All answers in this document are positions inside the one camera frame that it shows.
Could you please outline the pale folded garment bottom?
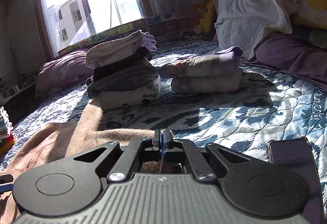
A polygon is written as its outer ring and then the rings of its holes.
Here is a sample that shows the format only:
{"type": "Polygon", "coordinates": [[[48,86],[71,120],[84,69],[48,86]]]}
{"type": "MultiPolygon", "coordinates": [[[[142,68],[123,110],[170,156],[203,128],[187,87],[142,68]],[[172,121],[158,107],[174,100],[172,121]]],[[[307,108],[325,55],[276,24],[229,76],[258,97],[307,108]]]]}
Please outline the pale folded garment bottom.
{"type": "Polygon", "coordinates": [[[175,77],[171,81],[171,90],[179,94],[192,93],[229,93],[239,89],[243,69],[213,77],[175,77]]]}

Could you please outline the window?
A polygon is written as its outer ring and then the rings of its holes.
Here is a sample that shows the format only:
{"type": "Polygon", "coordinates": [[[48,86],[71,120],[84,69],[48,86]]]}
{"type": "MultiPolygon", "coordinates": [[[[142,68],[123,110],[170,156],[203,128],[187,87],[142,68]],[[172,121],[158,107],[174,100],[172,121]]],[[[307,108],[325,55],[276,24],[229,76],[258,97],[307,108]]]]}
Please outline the window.
{"type": "Polygon", "coordinates": [[[144,16],[140,0],[40,0],[53,56],[102,31],[144,16]]]}

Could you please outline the cream folded garment on top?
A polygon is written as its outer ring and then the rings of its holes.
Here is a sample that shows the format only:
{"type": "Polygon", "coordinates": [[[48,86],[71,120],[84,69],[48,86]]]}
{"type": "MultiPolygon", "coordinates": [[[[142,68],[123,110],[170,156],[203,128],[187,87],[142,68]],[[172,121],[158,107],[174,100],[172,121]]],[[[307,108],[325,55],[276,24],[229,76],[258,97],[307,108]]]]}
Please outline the cream folded garment on top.
{"type": "Polygon", "coordinates": [[[134,55],[142,47],[149,52],[155,52],[155,44],[156,40],[152,35],[138,30],[126,37],[92,47],[86,53],[85,64],[93,69],[107,66],[134,55]]]}

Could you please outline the white panda folded garment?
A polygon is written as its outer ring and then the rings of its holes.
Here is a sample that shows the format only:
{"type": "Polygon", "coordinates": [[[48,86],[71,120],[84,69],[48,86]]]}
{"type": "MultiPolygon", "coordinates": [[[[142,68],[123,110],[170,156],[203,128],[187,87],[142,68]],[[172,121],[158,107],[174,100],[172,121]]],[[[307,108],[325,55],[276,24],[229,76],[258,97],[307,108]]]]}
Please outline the white panda folded garment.
{"type": "Polygon", "coordinates": [[[93,101],[102,109],[109,110],[155,101],[160,92],[161,79],[158,76],[134,90],[101,92],[93,101]]]}

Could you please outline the black folded garment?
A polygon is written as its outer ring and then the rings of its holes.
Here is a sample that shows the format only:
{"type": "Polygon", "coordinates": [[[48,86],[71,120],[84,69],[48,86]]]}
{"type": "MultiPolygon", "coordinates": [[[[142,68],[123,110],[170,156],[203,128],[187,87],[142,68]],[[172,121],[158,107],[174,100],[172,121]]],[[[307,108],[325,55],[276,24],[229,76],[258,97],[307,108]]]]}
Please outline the black folded garment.
{"type": "Polygon", "coordinates": [[[94,70],[93,81],[98,81],[108,75],[112,75],[123,69],[140,65],[142,62],[147,59],[148,61],[152,60],[152,53],[145,47],[140,47],[136,52],[130,57],[124,58],[120,61],[114,62],[106,66],[98,67],[94,70]]]}

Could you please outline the red yellow folded item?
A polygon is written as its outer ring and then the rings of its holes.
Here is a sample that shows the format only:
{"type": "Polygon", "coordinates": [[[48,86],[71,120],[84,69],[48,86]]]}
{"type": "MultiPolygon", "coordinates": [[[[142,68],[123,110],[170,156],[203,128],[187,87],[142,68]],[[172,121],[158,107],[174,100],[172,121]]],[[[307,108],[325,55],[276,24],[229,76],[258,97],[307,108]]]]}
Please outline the red yellow folded item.
{"type": "Polygon", "coordinates": [[[0,143],[0,156],[7,153],[9,149],[15,144],[15,139],[13,137],[12,132],[10,132],[10,135],[4,139],[1,139],[0,143]]]}

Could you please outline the colourful alphabet play mat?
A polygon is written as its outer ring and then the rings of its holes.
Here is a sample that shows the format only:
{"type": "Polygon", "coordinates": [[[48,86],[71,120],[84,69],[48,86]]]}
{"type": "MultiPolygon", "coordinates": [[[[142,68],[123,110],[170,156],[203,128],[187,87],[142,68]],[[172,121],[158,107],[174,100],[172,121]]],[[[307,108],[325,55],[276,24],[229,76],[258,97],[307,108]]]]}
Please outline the colourful alphabet play mat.
{"type": "Polygon", "coordinates": [[[141,18],[133,22],[119,25],[112,29],[99,32],[95,35],[91,35],[86,39],[79,40],[77,43],[60,50],[59,56],[62,57],[82,48],[90,49],[97,44],[126,37],[137,30],[149,32],[150,35],[154,36],[155,40],[161,41],[173,36],[180,36],[185,33],[192,32],[193,28],[198,24],[198,22],[199,15],[189,9],[176,11],[172,14],[161,14],[141,18]]]}

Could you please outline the grey folded garment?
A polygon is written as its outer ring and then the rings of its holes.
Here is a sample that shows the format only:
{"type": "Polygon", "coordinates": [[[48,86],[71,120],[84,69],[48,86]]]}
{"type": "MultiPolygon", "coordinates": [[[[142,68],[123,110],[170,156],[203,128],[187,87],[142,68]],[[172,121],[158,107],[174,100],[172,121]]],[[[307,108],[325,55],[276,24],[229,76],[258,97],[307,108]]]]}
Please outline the grey folded garment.
{"type": "Polygon", "coordinates": [[[157,79],[158,76],[157,68],[145,58],[135,64],[98,67],[86,81],[87,95],[94,99],[101,92],[134,90],[157,79]]]}

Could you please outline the yellow plush toy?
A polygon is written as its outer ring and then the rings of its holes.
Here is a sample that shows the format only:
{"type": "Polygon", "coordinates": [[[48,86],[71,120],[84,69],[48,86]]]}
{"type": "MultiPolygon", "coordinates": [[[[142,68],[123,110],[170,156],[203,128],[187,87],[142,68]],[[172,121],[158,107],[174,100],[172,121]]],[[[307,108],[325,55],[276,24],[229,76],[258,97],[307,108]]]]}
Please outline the yellow plush toy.
{"type": "Polygon", "coordinates": [[[210,1],[205,8],[197,8],[196,15],[199,17],[198,24],[193,28],[196,35],[208,34],[215,21],[215,5],[210,1]]]}

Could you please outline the beige fleece sweater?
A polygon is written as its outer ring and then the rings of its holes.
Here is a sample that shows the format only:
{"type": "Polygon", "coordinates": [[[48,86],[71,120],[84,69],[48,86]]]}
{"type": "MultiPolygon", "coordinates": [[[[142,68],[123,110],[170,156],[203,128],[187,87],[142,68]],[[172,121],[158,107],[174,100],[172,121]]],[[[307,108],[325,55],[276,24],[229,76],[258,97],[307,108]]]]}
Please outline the beige fleece sweater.
{"type": "Polygon", "coordinates": [[[152,138],[153,130],[101,130],[103,110],[92,100],[83,110],[80,120],[72,123],[48,123],[37,131],[13,157],[1,175],[11,174],[14,179],[29,169],[68,157],[108,141],[128,145],[135,138],[152,138]]]}

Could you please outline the blue patterned quilt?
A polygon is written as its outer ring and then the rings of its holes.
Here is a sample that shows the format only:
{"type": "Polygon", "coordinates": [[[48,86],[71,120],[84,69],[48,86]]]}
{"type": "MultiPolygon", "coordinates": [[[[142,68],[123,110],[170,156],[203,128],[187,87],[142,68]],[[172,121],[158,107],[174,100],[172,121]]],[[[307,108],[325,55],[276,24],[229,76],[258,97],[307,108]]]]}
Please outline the blue patterned quilt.
{"type": "MultiPolygon", "coordinates": [[[[199,39],[166,40],[157,44],[151,63],[159,67],[190,54],[211,54],[214,47],[218,44],[199,39]]],[[[326,214],[326,92],[278,71],[241,66],[243,78],[234,93],[175,94],[171,80],[161,80],[157,100],[105,112],[100,129],[169,128],[175,137],[193,140],[199,147],[215,142],[262,160],[268,160],[270,140],[307,137],[326,214]]],[[[45,124],[79,121],[90,101],[85,81],[45,100],[14,126],[16,142],[1,157],[1,171],[45,124]]]]}

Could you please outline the floral folded garment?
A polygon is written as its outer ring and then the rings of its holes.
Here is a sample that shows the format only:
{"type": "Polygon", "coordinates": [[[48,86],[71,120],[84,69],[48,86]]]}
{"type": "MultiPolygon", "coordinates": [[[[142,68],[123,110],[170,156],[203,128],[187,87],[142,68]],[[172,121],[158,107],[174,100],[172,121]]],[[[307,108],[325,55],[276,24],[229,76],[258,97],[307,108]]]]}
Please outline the floral folded garment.
{"type": "Polygon", "coordinates": [[[243,50],[232,46],[211,55],[189,55],[159,68],[161,78],[213,77],[235,73],[241,64],[243,50]]]}

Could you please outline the white pillow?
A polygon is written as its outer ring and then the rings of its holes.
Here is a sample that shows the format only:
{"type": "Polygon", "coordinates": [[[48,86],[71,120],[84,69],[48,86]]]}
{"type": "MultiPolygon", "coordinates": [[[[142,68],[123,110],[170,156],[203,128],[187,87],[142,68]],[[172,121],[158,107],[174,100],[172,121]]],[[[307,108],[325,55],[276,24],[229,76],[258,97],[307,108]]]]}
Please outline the white pillow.
{"type": "Polygon", "coordinates": [[[219,48],[239,46],[250,60],[269,34],[291,34],[293,28],[282,0],[219,0],[215,23],[219,48]]]}

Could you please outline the striped folded clothes stack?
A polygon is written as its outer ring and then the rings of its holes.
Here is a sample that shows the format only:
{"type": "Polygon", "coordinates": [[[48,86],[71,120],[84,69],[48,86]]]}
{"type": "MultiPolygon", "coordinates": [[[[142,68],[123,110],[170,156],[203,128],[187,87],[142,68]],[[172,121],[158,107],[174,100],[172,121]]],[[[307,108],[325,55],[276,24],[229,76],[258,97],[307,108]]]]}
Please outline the striped folded clothes stack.
{"type": "Polygon", "coordinates": [[[4,107],[0,108],[0,140],[3,140],[10,136],[13,129],[12,123],[9,120],[9,115],[4,107]]]}

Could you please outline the purple rolled duvet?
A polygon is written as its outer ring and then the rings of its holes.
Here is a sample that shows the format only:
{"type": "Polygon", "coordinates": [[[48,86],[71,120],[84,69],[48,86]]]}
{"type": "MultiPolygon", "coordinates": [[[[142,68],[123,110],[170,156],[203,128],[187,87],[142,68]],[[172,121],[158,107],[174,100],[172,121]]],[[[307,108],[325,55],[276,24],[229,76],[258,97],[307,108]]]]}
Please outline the purple rolled duvet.
{"type": "Polygon", "coordinates": [[[71,52],[61,58],[45,63],[36,80],[36,97],[47,97],[85,82],[93,69],[85,64],[88,49],[71,52]]]}

